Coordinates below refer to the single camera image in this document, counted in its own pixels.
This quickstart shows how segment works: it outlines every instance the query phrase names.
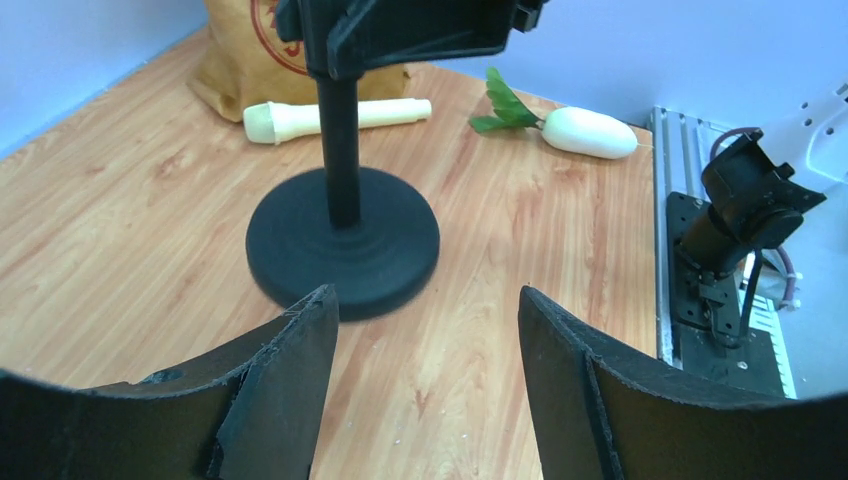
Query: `burlap sack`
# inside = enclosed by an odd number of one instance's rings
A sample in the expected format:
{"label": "burlap sack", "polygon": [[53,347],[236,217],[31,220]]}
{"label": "burlap sack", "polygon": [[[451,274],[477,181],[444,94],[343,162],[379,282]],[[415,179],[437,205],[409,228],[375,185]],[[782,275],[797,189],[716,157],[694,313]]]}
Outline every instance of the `burlap sack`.
{"label": "burlap sack", "polygon": [[[283,43],[277,37],[278,0],[204,2],[211,41],[188,81],[203,101],[233,122],[242,120],[246,107],[259,103],[318,103],[315,81],[306,74],[302,43]],[[400,98],[408,81],[404,65],[367,72],[359,81],[359,99]]]}

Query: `green radish leaves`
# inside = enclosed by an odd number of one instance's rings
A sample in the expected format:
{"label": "green radish leaves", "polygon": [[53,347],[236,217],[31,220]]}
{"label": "green radish leaves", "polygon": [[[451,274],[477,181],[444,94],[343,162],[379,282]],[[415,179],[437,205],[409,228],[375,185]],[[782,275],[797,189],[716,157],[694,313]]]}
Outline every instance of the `green radish leaves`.
{"label": "green radish leaves", "polygon": [[521,102],[494,67],[486,70],[486,88],[497,116],[471,118],[468,123],[477,133],[504,128],[539,128],[542,119]]}

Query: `white plastic tube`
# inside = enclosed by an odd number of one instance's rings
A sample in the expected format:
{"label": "white plastic tube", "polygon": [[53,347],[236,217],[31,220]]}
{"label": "white plastic tube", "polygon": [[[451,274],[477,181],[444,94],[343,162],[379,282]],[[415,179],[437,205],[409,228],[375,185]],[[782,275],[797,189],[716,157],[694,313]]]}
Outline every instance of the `white plastic tube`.
{"label": "white plastic tube", "polygon": [[[401,98],[359,102],[359,128],[424,120],[432,114],[429,100]],[[279,145],[304,135],[321,133],[318,105],[267,102],[244,109],[244,130],[254,143]]]}

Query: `round black base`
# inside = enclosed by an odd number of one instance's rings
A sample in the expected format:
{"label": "round black base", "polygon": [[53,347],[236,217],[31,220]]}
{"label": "round black base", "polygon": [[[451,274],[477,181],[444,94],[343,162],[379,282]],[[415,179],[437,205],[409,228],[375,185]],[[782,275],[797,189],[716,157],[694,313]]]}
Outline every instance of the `round black base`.
{"label": "round black base", "polygon": [[266,295],[289,307],[335,285],[341,321],[388,313],[426,285],[439,257],[439,225],[412,186],[360,169],[359,225],[333,229],[323,169],[272,190],[247,229],[247,261]]}

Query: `robotic arm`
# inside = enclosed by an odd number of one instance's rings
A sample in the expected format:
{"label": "robotic arm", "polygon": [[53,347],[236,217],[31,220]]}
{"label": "robotic arm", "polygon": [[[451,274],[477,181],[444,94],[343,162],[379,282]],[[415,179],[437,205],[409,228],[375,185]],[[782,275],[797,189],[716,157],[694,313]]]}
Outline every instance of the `robotic arm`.
{"label": "robotic arm", "polygon": [[[701,176],[710,203],[681,193],[668,197],[674,350],[685,370],[782,394],[771,341],[748,330],[761,251],[779,248],[826,192],[848,183],[845,130],[848,83],[839,83],[784,118],[720,137]],[[717,154],[733,135],[740,137]],[[740,312],[733,274],[752,253]]]}

